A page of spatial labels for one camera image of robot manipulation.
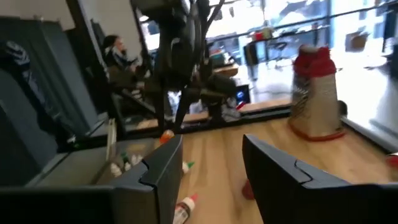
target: white wall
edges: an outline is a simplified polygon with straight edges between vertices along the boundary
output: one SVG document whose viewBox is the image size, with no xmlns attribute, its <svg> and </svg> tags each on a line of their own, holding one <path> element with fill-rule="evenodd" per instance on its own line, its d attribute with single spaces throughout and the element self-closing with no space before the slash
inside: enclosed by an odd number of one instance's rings
<svg viewBox="0 0 398 224">
<path fill-rule="evenodd" d="M 129 0 L 86 0 L 92 18 L 101 24 L 105 35 L 116 34 L 123 38 L 130 57 L 137 57 L 141 51 L 137 27 Z"/>
<path fill-rule="evenodd" d="M 99 22 L 106 35 L 120 35 L 130 57 L 139 55 L 141 45 L 129 0 L 81 1 L 89 20 Z M 42 16 L 46 21 L 60 21 L 64 30 L 75 26 L 66 0 L 0 0 L 0 16 Z"/>
<path fill-rule="evenodd" d="M 15 0 L 0 0 L 0 16 L 18 16 L 19 9 Z"/>
</svg>

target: wooden countertop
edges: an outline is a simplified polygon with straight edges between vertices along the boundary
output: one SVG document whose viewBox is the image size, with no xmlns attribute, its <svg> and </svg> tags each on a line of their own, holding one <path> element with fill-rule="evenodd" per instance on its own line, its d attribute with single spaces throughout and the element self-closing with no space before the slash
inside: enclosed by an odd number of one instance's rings
<svg viewBox="0 0 398 224">
<path fill-rule="evenodd" d="M 241 194 L 246 180 L 241 149 L 246 133 L 349 182 L 390 181 L 385 155 L 351 130 L 334 141 L 306 142 L 286 122 L 275 119 L 183 136 L 183 159 L 195 165 L 182 178 L 178 200 L 198 194 L 187 224 L 263 223 L 256 202 Z"/>
</svg>

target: small bottle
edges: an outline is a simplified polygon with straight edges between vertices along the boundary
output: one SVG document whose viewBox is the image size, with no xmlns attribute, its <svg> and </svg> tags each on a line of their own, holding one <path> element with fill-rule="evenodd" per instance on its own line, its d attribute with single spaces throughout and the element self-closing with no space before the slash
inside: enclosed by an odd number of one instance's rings
<svg viewBox="0 0 398 224">
<path fill-rule="evenodd" d="M 174 137 L 174 132 L 171 130 L 166 130 L 163 132 L 162 136 L 160 137 L 159 141 L 161 144 L 168 142 L 172 137 Z"/>
<path fill-rule="evenodd" d="M 122 152 L 121 157 L 122 157 L 122 160 L 123 160 L 124 164 L 127 163 L 127 162 L 130 163 L 126 152 Z"/>
<path fill-rule="evenodd" d="M 138 156 L 132 155 L 131 156 L 131 165 L 133 165 L 133 166 L 137 165 L 138 163 L 141 162 L 142 159 L 143 159 L 142 155 L 138 155 Z"/>
<path fill-rule="evenodd" d="M 118 165 L 116 165 L 115 163 L 112 163 L 111 164 L 111 173 L 115 177 L 119 177 L 120 175 L 122 175 L 122 170 L 120 169 L 120 167 Z"/>
<path fill-rule="evenodd" d="M 182 172 L 187 174 L 195 162 L 182 162 Z"/>
<path fill-rule="evenodd" d="M 130 163 L 128 163 L 128 162 L 125 163 L 125 164 L 124 164 L 124 170 L 125 170 L 125 171 L 128 171 L 128 170 L 130 170 L 130 169 L 131 169 Z"/>
<path fill-rule="evenodd" d="M 191 212 L 195 208 L 198 194 L 191 197 L 184 198 L 180 203 L 175 206 L 173 224 L 184 224 L 190 217 Z"/>
</svg>

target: red object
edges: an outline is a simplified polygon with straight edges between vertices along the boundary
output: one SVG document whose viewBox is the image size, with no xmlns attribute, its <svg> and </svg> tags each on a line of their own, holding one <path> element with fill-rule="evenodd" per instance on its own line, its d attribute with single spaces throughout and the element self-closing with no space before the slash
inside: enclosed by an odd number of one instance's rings
<svg viewBox="0 0 398 224">
<path fill-rule="evenodd" d="M 320 78 L 336 73 L 336 65 L 330 58 L 328 47 L 320 47 L 315 52 L 306 52 L 304 48 L 305 45 L 300 46 L 298 56 L 293 63 L 295 75 L 305 78 Z M 307 141 L 331 141 L 345 135 L 344 132 L 338 132 L 329 136 L 310 137 L 295 128 L 291 122 L 288 122 L 288 125 L 296 135 Z"/>
<path fill-rule="evenodd" d="M 389 166 L 398 169 L 398 156 L 389 156 L 387 158 L 387 163 Z"/>
<path fill-rule="evenodd" d="M 174 137 L 174 133 L 171 130 L 166 130 L 160 137 L 159 141 L 161 144 L 164 144 L 168 142 L 172 137 Z"/>
<path fill-rule="evenodd" d="M 198 200 L 198 194 L 195 193 L 195 194 L 192 195 L 190 198 L 193 200 L 193 202 L 196 202 L 196 201 Z"/>
<path fill-rule="evenodd" d="M 248 200 L 254 200 L 254 194 L 253 194 L 253 190 L 251 189 L 249 180 L 247 180 L 246 183 L 244 184 L 244 186 L 242 188 L 242 194 L 243 194 L 244 198 L 246 198 Z"/>
<path fill-rule="evenodd" d="M 238 105 L 236 106 L 236 109 L 237 109 L 237 110 L 240 110 L 244 105 L 246 105 L 245 102 L 240 102 L 240 104 L 238 104 Z"/>
<path fill-rule="evenodd" d="M 339 132 L 336 134 L 331 134 L 328 136 L 322 136 L 322 137 L 310 137 L 307 134 L 299 131 L 297 128 L 294 127 L 290 122 L 287 123 L 290 127 L 290 129 L 296 134 L 298 137 L 307 140 L 307 141 L 331 141 L 340 137 L 343 137 L 345 135 L 344 132 Z"/>
<path fill-rule="evenodd" d="M 262 40 L 262 39 L 263 39 L 263 37 L 262 37 L 262 32 L 256 32 L 256 33 L 254 34 L 254 38 L 255 38 L 256 40 Z"/>
<path fill-rule="evenodd" d="M 307 78 L 324 77 L 336 73 L 336 65 L 330 59 L 328 47 L 320 47 L 317 52 L 304 52 L 303 46 L 298 51 L 294 62 L 295 75 Z"/>
</svg>

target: window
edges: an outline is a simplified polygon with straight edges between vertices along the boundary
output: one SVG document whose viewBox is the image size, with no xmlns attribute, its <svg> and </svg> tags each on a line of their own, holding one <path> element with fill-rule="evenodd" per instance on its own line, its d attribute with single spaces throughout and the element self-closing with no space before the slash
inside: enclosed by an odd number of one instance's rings
<svg viewBox="0 0 398 224">
<path fill-rule="evenodd" d="M 381 53 L 384 16 L 377 16 L 376 10 L 366 12 L 366 17 L 360 12 L 339 16 L 331 20 L 331 43 L 334 50 L 352 51 L 351 40 L 357 35 L 366 37 L 365 50 Z"/>
<path fill-rule="evenodd" d="M 264 17 L 274 27 L 326 16 L 326 0 L 265 1 Z"/>
<path fill-rule="evenodd" d="M 240 43 L 241 37 L 235 37 L 225 40 L 215 41 L 210 48 L 210 51 L 216 49 L 223 49 L 228 52 L 231 56 L 233 56 L 238 64 L 241 64 L 241 58 L 243 55 L 243 49 L 241 46 L 244 46 L 246 43 Z"/>
<path fill-rule="evenodd" d="M 348 3 L 348 1 L 345 0 L 331 0 L 331 13 L 339 14 L 365 7 L 372 7 L 375 2 L 374 0 L 349 0 Z"/>
<path fill-rule="evenodd" d="M 317 23 L 319 25 L 322 25 L 323 21 L 318 21 Z M 298 30 L 299 32 L 300 30 L 311 30 L 311 29 L 312 29 L 312 23 L 281 28 L 281 30 L 285 31 Z M 269 60 L 273 60 L 273 58 L 276 58 L 278 56 L 282 56 L 283 58 L 293 58 L 297 55 L 297 49 L 299 49 L 299 47 L 303 44 L 313 45 L 316 42 L 317 46 L 326 45 L 326 29 L 318 30 L 317 34 L 315 32 L 303 32 L 302 34 L 298 33 L 288 37 L 281 37 L 276 40 L 268 42 L 269 46 L 266 46 L 264 42 L 260 42 L 256 46 L 257 56 L 261 62 L 265 62 L 266 49 L 267 49 Z M 273 47 L 275 44 L 284 43 L 284 42 L 287 44 L 287 46 L 283 50 L 279 50 Z"/>
<path fill-rule="evenodd" d="M 263 23 L 261 0 L 226 1 L 211 23 L 206 37 L 220 38 L 226 35 L 242 34 L 261 27 Z"/>
<path fill-rule="evenodd" d="M 159 48 L 159 27 L 155 21 L 144 22 L 141 24 L 142 33 L 144 34 L 145 43 L 149 51 Z"/>
</svg>

